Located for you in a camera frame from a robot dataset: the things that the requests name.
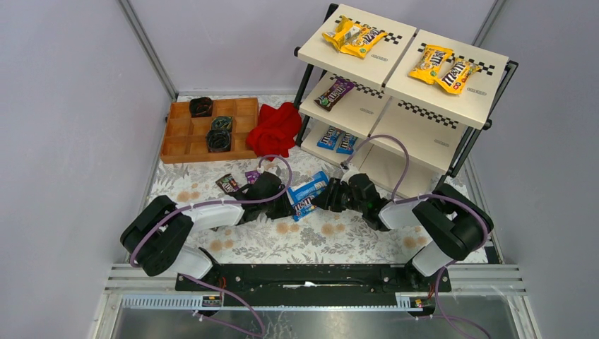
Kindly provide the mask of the light blue candy bag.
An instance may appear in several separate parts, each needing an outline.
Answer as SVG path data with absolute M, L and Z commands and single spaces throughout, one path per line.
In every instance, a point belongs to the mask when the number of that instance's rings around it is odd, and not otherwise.
M 320 194 L 327 186 L 329 180 L 327 174 L 323 171 L 317 172 L 307 182 L 299 186 L 291 186 L 287 189 L 288 196 L 292 204 L 299 203 L 311 194 Z

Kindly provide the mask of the blue M&M bag moved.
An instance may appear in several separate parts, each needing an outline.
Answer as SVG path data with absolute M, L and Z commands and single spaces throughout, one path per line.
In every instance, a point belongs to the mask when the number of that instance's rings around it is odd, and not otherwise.
M 340 138 L 340 143 L 336 148 L 336 153 L 352 155 L 354 153 L 354 146 L 356 142 L 356 136 L 352 135 L 351 133 L 345 132 Z

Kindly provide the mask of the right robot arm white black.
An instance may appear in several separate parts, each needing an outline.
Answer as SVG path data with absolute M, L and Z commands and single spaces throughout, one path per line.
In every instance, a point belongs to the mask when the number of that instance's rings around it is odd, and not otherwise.
M 358 212 L 369 227 L 380 232 L 424 227 L 431 241 L 408 262 L 408 267 L 422 277 L 464 260 L 486 243 L 494 229 L 490 216 L 449 184 L 430 194 L 393 200 L 382 197 L 365 173 L 355 173 L 330 179 L 312 203 L 335 213 Z

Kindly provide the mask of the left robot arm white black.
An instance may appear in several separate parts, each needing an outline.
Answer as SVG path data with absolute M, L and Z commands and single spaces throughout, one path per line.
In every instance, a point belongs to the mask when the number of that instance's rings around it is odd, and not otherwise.
M 254 183 L 227 192 L 221 199 L 188 208 L 177 207 L 166 195 L 158 196 L 123 231 L 120 242 L 150 277 L 169 271 L 201 279 L 216 261 L 206 251 L 186 245 L 190 234 L 243 225 L 260 215 L 275 220 L 293 213 L 281 179 L 264 172 Z

